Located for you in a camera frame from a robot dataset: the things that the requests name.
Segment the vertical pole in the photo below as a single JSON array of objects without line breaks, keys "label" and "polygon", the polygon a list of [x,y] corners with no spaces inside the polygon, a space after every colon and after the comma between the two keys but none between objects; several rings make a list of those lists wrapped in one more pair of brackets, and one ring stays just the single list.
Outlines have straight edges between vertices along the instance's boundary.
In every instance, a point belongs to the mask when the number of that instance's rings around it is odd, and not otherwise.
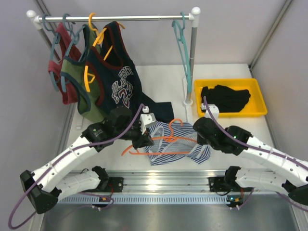
[{"label": "vertical pole", "polygon": [[[199,24],[200,12],[201,10],[199,7],[194,7],[191,13],[191,16],[193,17],[193,22],[192,22],[191,50],[190,50],[190,55],[189,55],[189,65],[191,67],[192,83],[193,83],[192,78],[193,78],[194,55],[196,51],[197,29],[198,29],[198,24]],[[192,93],[188,93],[188,88],[187,88],[186,100],[184,102],[186,105],[192,105],[193,101],[191,99],[191,96],[192,96]]]},{"label": "vertical pole", "polygon": [[[31,20],[31,22],[35,26],[36,30],[38,30],[40,35],[43,37],[43,39],[44,39],[45,43],[47,44],[47,46],[49,47],[49,49],[51,49],[52,43],[50,42],[48,36],[46,35],[41,23],[37,23],[35,21],[37,14],[34,11],[27,11],[27,17]],[[54,51],[54,55],[56,56],[56,58],[58,60],[60,60],[60,56],[58,55],[58,53],[56,51]]]}]

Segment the blue hanger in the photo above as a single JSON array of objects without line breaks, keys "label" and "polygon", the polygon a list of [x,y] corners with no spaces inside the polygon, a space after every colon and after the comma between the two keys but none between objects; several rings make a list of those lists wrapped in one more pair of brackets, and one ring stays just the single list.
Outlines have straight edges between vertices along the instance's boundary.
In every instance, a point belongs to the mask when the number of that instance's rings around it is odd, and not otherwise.
[{"label": "blue hanger", "polygon": [[48,14],[43,14],[42,18],[43,18],[43,26],[45,27],[45,30],[47,31],[51,31],[53,33],[53,35],[56,36],[56,32],[53,30],[53,28],[48,28],[45,24],[45,20],[46,20],[46,16],[49,16]]},{"label": "blue hanger", "polygon": [[[48,28],[45,24],[45,18],[46,16],[48,16],[47,14],[43,14],[43,25],[45,27],[45,29],[47,31],[51,31],[54,35],[54,38],[53,38],[53,42],[52,42],[52,46],[51,46],[51,52],[50,52],[50,56],[49,56],[49,60],[52,61],[53,60],[53,55],[54,55],[54,48],[55,48],[55,45],[59,44],[60,42],[60,39],[61,39],[61,35],[58,33],[58,32],[55,32],[52,28]],[[54,73],[53,71],[50,71],[50,79],[51,79],[51,82],[52,82],[52,85],[53,85],[53,88],[55,89],[55,91],[59,91],[58,89],[58,86],[57,86],[57,83],[59,82],[55,80],[54,78]]]},{"label": "blue hanger", "polygon": [[[72,46],[73,45],[76,45],[78,42],[79,42],[79,39],[80,39],[80,32],[85,28],[86,25],[83,25],[78,31],[76,34],[74,34],[74,37],[71,41],[71,43],[69,44],[66,52],[65,52],[65,56],[69,56],[69,53],[72,49]],[[79,58],[79,61],[82,59],[82,57],[84,56],[85,54],[85,50],[83,51],[83,53],[81,54],[81,57]],[[62,91],[63,92],[66,92],[66,84],[69,83],[69,80],[68,81],[65,81],[65,77],[64,76],[61,76],[61,88],[62,88]]]},{"label": "blue hanger", "polygon": [[[185,29],[184,12],[181,12],[181,15],[183,17],[183,27],[180,26],[180,23],[178,22],[178,20],[174,20],[172,22],[172,27],[174,29],[174,34],[175,34],[175,37],[177,39],[177,43],[178,43],[178,47],[179,47],[179,50],[180,50],[180,55],[181,55],[181,59],[182,59],[183,67],[184,67],[184,72],[185,72],[185,76],[186,76],[186,80],[187,80],[187,91],[188,91],[188,93],[191,93],[192,92],[192,77],[191,77],[191,68],[190,68],[190,65],[189,65],[188,50],[187,50],[186,40],[185,40],[185,36],[184,36],[184,29]],[[183,57],[183,53],[182,53],[182,50],[181,50],[180,43],[183,45],[185,59]]]},{"label": "blue hanger", "polygon": [[74,31],[73,31],[73,24],[75,25],[76,23],[75,22],[71,22],[71,23],[68,22],[66,20],[67,16],[70,16],[70,14],[68,14],[68,13],[63,14],[62,23],[63,23],[65,29],[70,33],[69,36],[72,37],[72,35],[73,35],[73,37],[75,37]]},{"label": "blue hanger", "polygon": [[[53,60],[53,54],[54,54],[54,47],[56,44],[59,44],[61,40],[61,35],[57,32],[56,33],[56,36],[53,38],[53,42],[52,42],[52,46],[51,46],[51,53],[50,53],[50,57],[49,57],[49,60],[52,61]],[[53,71],[50,71],[50,78],[51,78],[51,82],[52,82],[52,85],[53,85],[53,88],[56,90],[56,91],[59,91],[58,89],[58,86],[57,86],[57,83],[60,81],[60,80],[55,80],[54,78],[54,73]]]}]

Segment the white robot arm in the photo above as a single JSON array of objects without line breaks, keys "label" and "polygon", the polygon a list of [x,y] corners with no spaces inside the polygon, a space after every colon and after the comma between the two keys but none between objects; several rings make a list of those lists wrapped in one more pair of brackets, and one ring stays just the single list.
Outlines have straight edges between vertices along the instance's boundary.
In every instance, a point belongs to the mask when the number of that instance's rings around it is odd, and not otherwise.
[{"label": "white robot arm", "polygon": [[211,118],[200,118],[193,125],[198,133],[199,144],[209,144],[215,150],[253,160],[271,170],[229,167],[224,185],[276,191],[308,205],[308,162],[266,145],[240,127],[219,128],[215,117],[209,114]]},{"label": "white robot arm", "polygon": [[[109,181],[104,168],[96,166],[77,176],[66,177],[66,175],[87,158],[112,145],[113,141],[108,143],[104,141],[123,133],[130,123],[130,118],[131,111],[125,107],[112,110],[107,118],[90,125],[73,144],[49,163],[32,172],[26,170],[20,175],[24,191],[33,187],[39,180],[38,185],[27,195],[38,214],[47,212],[59,200],[78,192],[91,189],[103,192]],[[149,108],[145,107],[140,120],[136,121],[120,139],[132,141],[135,149],[153,145],[148,128],[155,124],[154,114],[149,113]]]}]

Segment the clothing rack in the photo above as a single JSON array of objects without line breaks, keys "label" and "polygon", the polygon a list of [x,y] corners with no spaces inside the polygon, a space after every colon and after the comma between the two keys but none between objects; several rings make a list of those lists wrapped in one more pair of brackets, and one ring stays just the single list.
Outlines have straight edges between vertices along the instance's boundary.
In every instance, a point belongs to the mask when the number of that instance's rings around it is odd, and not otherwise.
[{"label": "clothing rack", "polygon": [[[191,46],[190,46],[190,57],[189,57],[189,64],[191,69],[191,81],[193,83],[193,66],[194,66],[194,56],[195,56],[195,49],[196,49],[196,39],[197,39],[197,29],[199,24],[199,16],[200,16],[200,8],[194,7],[192,11],[185,15],[184,18],[186,20],[189,20],[192,22],[192,33],[191,33]],[[42,22],[43,17],[39,16],[35,13],[35,11],[27,11],[27,17],[32,21],[35,28],[39,31],[41,36],[43,37],[44,41],[48,45],[48,47],[51,49],[51,41],[49,40],[48,36],[46,35]],[[108,22],[108,21],[160,21],[160,20],[182,20],[182,15],[145,15],[145,16],[94,16],[92,17],[92,22]],[[45,18],[45,22],[49,23],[59,23],[62,22],[62,17],[52,17],[47,16]],[[87,22],[89,20],[89,17],[83,17],[83,16],[67,16],[65,18],[68,22]],[[184,101],[184,104],[186,106],[192,105],[191,100],[191,92],[186,93],[186,99]]]}]

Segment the gray wall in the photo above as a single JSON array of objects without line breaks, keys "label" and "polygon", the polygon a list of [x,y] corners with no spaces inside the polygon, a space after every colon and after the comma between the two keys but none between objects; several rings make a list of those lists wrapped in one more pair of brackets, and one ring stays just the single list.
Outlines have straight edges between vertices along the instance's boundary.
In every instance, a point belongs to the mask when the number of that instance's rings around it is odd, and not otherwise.
[{"label": "gray wall", "polygon": [[[250,63],[284,0],[45,0],[54,16],[163,15],[201,8],[197,64]],[[103,28],[105,23],[96,23]],[[137,65],[180,64],[170,21],[124,22],[123,39]],[[190,44],[190,27],[185,30]]]},{"label": "gray wall", "polygon": [[255,66],[275,140],[308,161],[308,1],[295,0]]},{"label": "gray wall", "polygon": [[[6,1],[0,14],[0,230],[23,193],[19,175],[55,155],[67,107],[51,85],[49,50],[26,17],[32,0]],[[34,209],[22,203],[13,223]]]}]

